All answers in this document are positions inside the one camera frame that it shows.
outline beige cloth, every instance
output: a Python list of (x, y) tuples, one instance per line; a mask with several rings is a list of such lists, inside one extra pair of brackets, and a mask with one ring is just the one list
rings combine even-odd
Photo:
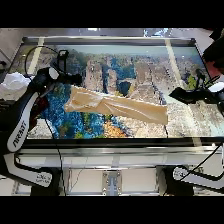
[(112, 114), (149, 123), (163, 125), (168, 123), (166, 106), (94, 92), (76, 86), (71, 87), (71, 96), (64, 108), (66, 112)]

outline table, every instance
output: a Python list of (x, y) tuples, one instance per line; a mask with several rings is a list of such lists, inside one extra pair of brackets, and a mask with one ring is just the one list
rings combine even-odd
[[(108, 149), (111, 147), (116, 152), (117, 148), (123, 147), (118, 153), (125, 152), (125, 147), (134, 153), (131, 148), (140, 147), (140, 151), (146, 153), (147, 147), (211, 146), (223, 140), (224, 120), (216, 105), (204, 102), (185, 105), (168, 96), (178, 86), (193, 89), (197, 68), (209, 80), (194, 39), (24, 38), (10, 72), (24, 73), (25, 55), (38, 42), (55, 50), (69, 50), (68, 72), (82, 74), (83, 87), (168, 107), (166, 126), (110, 115), (65, 113), (63, 105), (69, 98), (70, 86), (60, 84), (47, 95), (50, 107), (42, 114), (42, 118), (46, 116), (51, 122), (60, 149), (82, 148), (83, 152), (85, 148), (90, 153), (88, 147), (100, 147), (98, 153), (102, 154), (105, 153), (102, 147), (107, 148), (106, 153), (114, 152)], [(32, 65), (37, 58), (33, 67), (35, 75), (39, 68), (49, 66), (55, 57), (55, 53), (43, 48), (30, 55), (27, 65)], [(53, 140), (43, 140), (51, 136), (44, 135), (41, 125), (38, 128), (39, 132), (32, 130), (29, 133), (30, 140), (23, 148), (55, 148)]]

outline tabletop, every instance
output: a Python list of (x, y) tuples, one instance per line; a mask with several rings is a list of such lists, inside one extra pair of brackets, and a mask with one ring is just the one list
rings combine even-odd
[[(49, 42), (44, 45), (56, 51), (69, 51), (67, 71), (71, 74), (81, 74), (84, 88), (167, 105), (168, 124), (146, 123), (113, 115), (66, 113), (64, 104), (70, 97), (71, 86), (58, 84), (46, 96), (49, 107), (39, 117), (39, 131), (35, 127), (28, 138), (48, 138), (47, 134), (44, 134), (44, 128), (41, 128), (40, 121), (44, 117), (50, 121), (54, 137), (59, 139), (223, 136), (224, 119), (216, 105), (205, 104), (203, 101), (185, 105), (169, 97), (178, 86), (188, 90), (194, 89), (197, 68), (203, 71), (206, 80), (210, 79), (196, 46), (172, 44), (169, 39), (164, 39), (165, 44), (153, 45), (147, 45), (147, 41), (138, 44), (141, 41), (137, 38), (137, 44), (124, 44), (113, 40), (110, 40), (113, 44), (91, 41), (93, 40), (79, 44)], [(30, 43), (20, 47), (10, 73), (17, 71), (24, 74), (25, 56), (34, 46), (36, 45)], [(29, 56), (28, 68), (32, 65), (35, 54), (34, 52)], [(34, 74), (38, 69), (49, 66), (56, 56), (51, 50), (42, 48)]]

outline wire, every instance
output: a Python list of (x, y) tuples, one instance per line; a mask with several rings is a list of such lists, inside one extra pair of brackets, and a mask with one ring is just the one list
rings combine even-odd
[[(41, 48), (45, 47), (45, 48), (50, 49), (50, 50), (52, 50), (53, 52), (55, 52), (55, 53), (57, 53), (57, 54), (59, 55), (59, 53), (58, 53), (57, 51), (55, 51), (54, 49), (52, 49), (52, 48), (50, 48), (50, 47), (47, 47), (47, 46), (36, 46), (36, 47), (33, 47), (32, 49), (30, 49), (29, 52), (28, 52), (27, 55), (26, 55), (26, 58), (25, 58), (25, 62), (24, 62), (24, 70), (25, 70), (25, 75), (28, 76), (28, 78), (30, 79), (31, 82), (32, 82), (33, 80), (32, 80), (32, 79), (30, 78), (30, 76), (27, 74), (27, 67), (26, 67), (27, 59), (28, 59), (28, 56), (30, 55), (30, 53), (31, 53), (33, 50), (35, 50), (35, 49), (37, 49), (37, 48), (39, 48), (39, 47), (41, 47)], [(59, 158), (60, 158), (60, 162), (61, 162), (61, 175), (62, 175), (61, 177), (62, 177), (62, 182), (63, 182), (63, 189), (64, 189), (65, 196), (67, 196), (67, 194), (66, 194), (66, 190), (65, 190), (65, 181), (64, 181), (64, 175), (63, 175), (63, 164), (62, 164), (61, 153), (60, 153), (60, 150), (59, 150), (59, 148), (58, 148), (58, 145), (57, 145), (57, 143), (56, 143), (56, 141), (55, 141), (55, 138), (54, 138), (54, 135), (53, 135), (53, 133), (52, 133), (52, 131), (51, 131), (51, 128), (50, 128), (49, 124), (47, 123), (47, 120), (46, 120), (45, 117), (44, 117), (44, 120), (45, 120), (45, 122), (46, 122), (46, 124), (47, 124), (47, 127), (48, 127), (49, 131), (51, 132), (52, 139), (54, 140), (55, 145), (56, 145), (56, 148), (57, 148), (57, 150), (58, 150), (58, 154), (59, 154)]]
[(71, 189), (70, 189), (70, 192), (71, 192), (72, 189), (75, 187), (75, 185), (78, 183), (79, 175), (80, 175), (80, 174), (82, 173), (82, 171), (85, 169), (88, 158), (89, 158), (89, 157), (86, 158), (86, 162), (85, 162), (84, 167), (79, 171), (78, 176), (77, 176), (77, 179), (76, 179), (75, 183), (72, 185), (72, 187), (71, 187)]
[(211, 153), (209, 154), (201, 163), (199, 163), (194, 169), (190, 170), (185, 176), (183, 176), (180, 180), (178, 181), (182, 181), (183, 179), (185, 179), (187, 176), (189, 176), (192, 172), (194, 172), (196, 169), (198, 169), (202, 164), (204, 164), (210, 157), (212, 157), (216, 151), (219, 149), (219, 147), (221, 147), (223, 145), (223, 142), (221, 142), (217, 147), (216, 149)]
[[(52, 135), (53, 140), (55, 141), (54, 135), (53, 135), (53, 133), (52, 133), (52, 131), (51, 131), (51, 128), (50, 128), (49, 124), (47, 123), (46, 118), (44, 118), (44, 120), (45, 120), (45, 122), (46, 122), (46, 124), (47, 124), (48, 129), (49, 129), (50, 132), (51, 132), (51, 135)], [(58, 149), (58, 145), (57, 145), (56, 141), (55, 141), (54, 143), (55, 143), (55, 145), (56, 145), (56, 148), (57, 148), (57, 150), (58, 150), (58, 154), (59, 154), (59, 157), (60, 157), (60, 162), (61, 162), (61, 177), (62, 177), (62, 182), (63, 182), (64, 193), (65, 193), (65, 196), (67, 196), (67, 195), (66, 195), (66, 190), (65, 190), (65, 181), (64, 181), (64, 175), (63, 175), (63, 164), (62, 164), (61, 153), (60, 153), (60, 150)]]

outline crumpled fabric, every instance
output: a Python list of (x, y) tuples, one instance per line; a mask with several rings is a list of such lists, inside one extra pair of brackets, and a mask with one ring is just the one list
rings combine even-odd
[(7, 74), (0, 84), (0, 99), (17, 101), (26, 92), (29, 83), (30, 79), (18, 72)]
[(123, 116), (148, 123), (166, 125), (168, 123), (167, 106), (156, 105), (125, 97), (113, 96), (71, 87), (71, 95), (64, 105), (66, 112), (90, 112), (105, 115)]

